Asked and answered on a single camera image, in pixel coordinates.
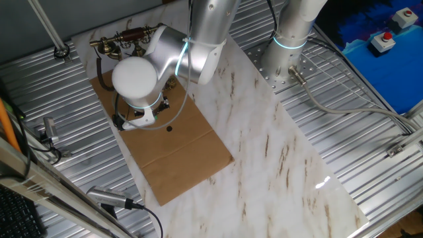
table surface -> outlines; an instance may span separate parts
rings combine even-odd
[[[186,2],[177,1],[134,16],[131,24],[163,22],[183,31],[186,14]],[[123,30],[127,22],[74,38],[81,61],[94,62],[90,38]],[[211,82],[191,84],[189,95],[235,162],[162,207],[113,128],[165,237],[347,237],[368,222],[232,38]]]

aluminum slatted surface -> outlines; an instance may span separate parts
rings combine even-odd
[[[272,0],[278,16],[285,0]],[[242,0],[229,34],[246,50],[269,39],[274,28],[272,13],[266,0]]]
[[[253,60],[259,48],[262,51],[265,44],[245,52]],[[372,92],[333,52],[308,42],[303,53],[336,79],[316,67],[313,68],[315,73],[306,77],[311,92],[320,103],[340,110],[374,106],[370,103],[376,99]],[[280,82],[268,83],[273,86]],[[415,145],[393,158],[386,152],[404,139],[404,132],[390,117],[371,112],[328,114],[316,108],[297,83],[282,90],[276,87],[275,93],[367,216],[368,225],[387,218],[396,207],[406,204],[408,198],[422,191],[423,154],[419,147]],[[406,213],[405,210],[397,219]],[[383,231],[388,225],[385,223],[377,229]]]
[[[113,136],[101,104],[91,87],[72,42],[73,62],[54,59],[53,49],[0,66],[14,102],[27,115],[26,124],[42,131],[42,119],[52,116],[59,134],[55,146],[72,157],[56,169],[83,192],[94,185],[124,190],[143,203],[131,173]],[[92,237],[92,233],[38,206],[48,237]],[[134,235],[156,237],[145,211],[116,209],[119,222]]]

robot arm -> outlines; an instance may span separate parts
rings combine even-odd
[[[201,85],[210,81],[240,1],[193,1],[190,39],[185,33],[160,26],[142,58],[123,59],[115,67],[114,88],[132,108],[144,113],[133,124],[148,126],[155,122],[154,111],[165,100],[161,91],[171,75],[188,78],[187,41],[190,80]],[[129,130],[133,126],[124,124],[123,128]]]
[[[131,121],[136,126],[155,122],[163,108],[162,89],[171,75],[188,78],[188,41],[190,42],[190,80],[205,85],[212,78],[229,27],[241,0],[192,1],[191,33],[168,26],[155,29],[155,34],[142,58],[123,59],[115,67],[112,82],[116,91],[143,118]],[[327,0],[287,0],[281,10],[276,36],[263,55],[262,65],[274,72],[272,78],[285,80],[290,66],[299,64],[299,56],[309,31]],[[125,130],[134,127],[124,124]]]

emergency stop button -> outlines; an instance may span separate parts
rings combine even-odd
[[[383,34],[382,40],[383,40],[384,42],[388,42],[390,39],[392,39],[392,34],[391,34],[391,33],[389,33],[389,32],[385,32],[385,33]]]
[[[411,15],[412,15],[412,11],[407,10],[407,11],[405,11],[405,12],[404,12],[404,15],[405,15],[406,17],[411,17]]]

brown cardboard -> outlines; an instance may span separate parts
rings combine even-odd
[[[103,74],[107,85],[112,84],[111,75],[111,71]],[[97,78],[91,79],[91,85],[111,117],[114,114],[112,92],[104,90]],[[171,107],[160,112],[151,127],[160,126],[175,116],[184,100],[185,90],[178,83],[163,94]],[[128,113],[128,105],[123,100],[119,101],[118,108],[121,114]],[[133,115],[130,110],[129,119],[134,118]],[[230,152],[190,97],[170,126],[171,132],[166,127],[153,131],[119,132],[161,206],[233,162]]]

